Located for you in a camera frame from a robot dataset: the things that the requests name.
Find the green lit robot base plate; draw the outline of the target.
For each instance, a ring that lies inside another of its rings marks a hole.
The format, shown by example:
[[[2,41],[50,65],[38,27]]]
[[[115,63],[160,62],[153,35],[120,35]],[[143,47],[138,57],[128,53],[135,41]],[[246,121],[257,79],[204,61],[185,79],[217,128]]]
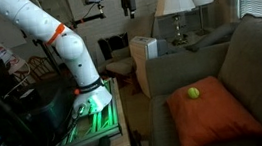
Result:
[[[71,119],[69,132],[57,146],[74,146],[82,142],[90,143],[101,137],[114,136],[121,132],[119,126],[114,79],[105,81],[105,87],[113,95],[111,102],[96,114]]]

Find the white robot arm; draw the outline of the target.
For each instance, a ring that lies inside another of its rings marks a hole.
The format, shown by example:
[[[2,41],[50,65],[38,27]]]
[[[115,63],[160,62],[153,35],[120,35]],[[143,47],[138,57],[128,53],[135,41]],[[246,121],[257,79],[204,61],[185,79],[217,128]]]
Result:
[[[73,114],[96,114],[109,105],[113,96],[77,33],[29,0],[0,0],[0,15],[57,49],[80,90],[73,102]]]

